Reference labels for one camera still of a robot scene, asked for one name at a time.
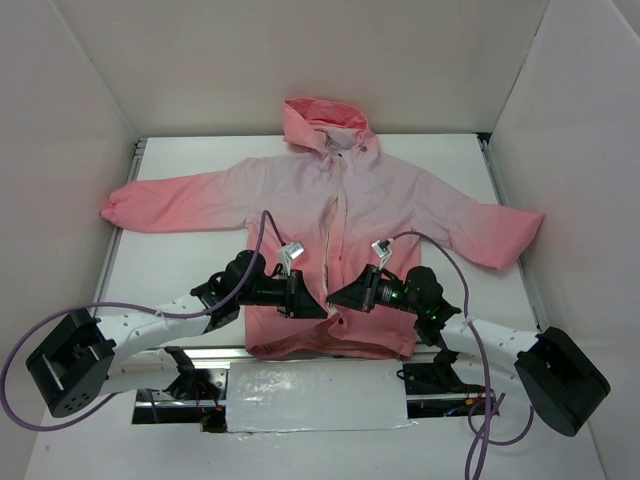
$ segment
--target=hooded jacket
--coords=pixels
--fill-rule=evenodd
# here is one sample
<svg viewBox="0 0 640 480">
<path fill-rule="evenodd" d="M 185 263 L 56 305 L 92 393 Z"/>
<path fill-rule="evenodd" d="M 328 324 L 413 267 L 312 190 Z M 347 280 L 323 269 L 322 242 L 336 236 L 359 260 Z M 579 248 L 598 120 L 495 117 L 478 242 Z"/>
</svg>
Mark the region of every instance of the hooded jacket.
<svg viewBox="0 0 640 480">
<path fill-rule="evenodd" d="M 380 150 L 358 108 L 313 98 L 284 104 L 284 140 L 303 153 L 248 158 L 220 172 L 132 182 L 113 192 L 102 216 L 139 232 L 249 230 L 254 248 L 262 210 L 286 242 L 300 241 L 302 270 L 326 320 L 289 319 L 247 307 L 245 346 L 255 356 L 312 350 L 367 358 L 410 357 L 415 315 L 378 306 L 362 313 L 327 305 L 379 259 L 371 244 L 423 232 L 480 265 L 503 270 L 531 242 L 544 215 L 483 205 L 431 173 Z M 280 243 L 267 225 L 260 252 L 271 271 Z M 417 237 L 393 243 L 386 268 L 400 278 L 420 263 Z"/>
</svg>

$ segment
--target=pink sleeve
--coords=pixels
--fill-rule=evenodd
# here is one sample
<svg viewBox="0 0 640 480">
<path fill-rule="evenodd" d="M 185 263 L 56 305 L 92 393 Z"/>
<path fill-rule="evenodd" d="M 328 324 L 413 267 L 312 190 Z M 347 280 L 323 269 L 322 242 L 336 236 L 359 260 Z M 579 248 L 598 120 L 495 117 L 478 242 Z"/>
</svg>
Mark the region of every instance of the pink sleeve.
<svg viewBox="0 0 640 480">
<path fill-rule="evenodd" d="M 267 160 L 229 170 L 132 182 L 109 196 L 102 216 L 126 230 L 184 232 L 238 229 L 256 211 Z"/>
<path fill-rule="evenodd" d="M 416 230 L 468 260 L 503 270 L 531 243 L 544 214 L 478 203 L 429 172 L 415 189 Z"/>
</svg>

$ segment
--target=jacket hood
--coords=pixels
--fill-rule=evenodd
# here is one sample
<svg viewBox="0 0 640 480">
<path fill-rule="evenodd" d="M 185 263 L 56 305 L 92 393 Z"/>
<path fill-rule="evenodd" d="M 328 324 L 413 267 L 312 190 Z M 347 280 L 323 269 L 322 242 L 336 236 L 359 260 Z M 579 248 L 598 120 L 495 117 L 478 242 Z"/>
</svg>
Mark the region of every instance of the jacket hood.
<svg viewBox="0 0 640 480">
<path fill-rule="evenodd" d="M 326 153 L 329 143 L 344 148 L 368 146 L 376 136 L 358 107 L 300 97 L 284 102 L 284 141 Z"/>
</svg>

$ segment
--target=plastic sheet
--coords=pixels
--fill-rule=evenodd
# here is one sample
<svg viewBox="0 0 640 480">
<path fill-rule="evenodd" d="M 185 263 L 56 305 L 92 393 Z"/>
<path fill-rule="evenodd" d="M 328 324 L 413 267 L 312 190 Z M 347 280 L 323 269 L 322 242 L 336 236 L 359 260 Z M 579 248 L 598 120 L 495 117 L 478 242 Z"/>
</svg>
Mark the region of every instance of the plastic sheet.
<svg viewBox="0 0 640 480">
<path fill-rule="evenodd" d="M 396 360 L 234 363 L 227 390 L 230 432 L 386 430 L 407 419 Z"/>
</svg>

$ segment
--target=table surface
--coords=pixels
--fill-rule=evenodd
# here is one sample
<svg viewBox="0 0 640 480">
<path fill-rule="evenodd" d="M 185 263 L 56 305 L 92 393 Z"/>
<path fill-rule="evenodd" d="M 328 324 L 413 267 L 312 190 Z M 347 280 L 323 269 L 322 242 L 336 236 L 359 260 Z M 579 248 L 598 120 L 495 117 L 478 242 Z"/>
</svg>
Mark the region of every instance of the table surface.
<svg viewBox="0 0 640 480">
<path fill-rule="evenodd" d="M 496 202 L 474 135 L 379 138 L 387 153 L 431 171 L 481 202 Z M 287 148 L 280 136 L 152 138 L 137 178 L 222 170 L 246 157 L 279 155 Z M 101 289 L 102 299 L 156 305 L 180 296 L 224 268 L 246 240 L 245 231 L 122 232 Z M 422 249 L 423 263 L 435 270 L 446 297 L 461 304 L 462 287 L 451 266 L 433 247 L 423 245 Z M 469 282 L 472 313 L 511 328 L 535 328 L 517 267 L 498 274 L 454 257 Z M 173 343 L 243 346 L 244 322 L 239 319 L 212 334 Z M 173 479 L 186 474 L 262 480 L 462 478 L 472 440 L 461 418 L 421 419 L 397 430 L 252 435 L 200 433 L 195 425 L 133 426 L 133 398 L 133 392 L 122 394 L 71 429 L 39 434 L 26 478 Z M 502 415 L 492 424 L 496 438 L 519 433 L 526 413 L 527 406 L 518 400 L 505 402 Z M 43 422 L 55 423 L 48 414 Z M 604 475 L 588 428 L 569 439 L 536 420 L 519 444 L 490 450 L 483 478 L 603 480 Z"/>
</svg>

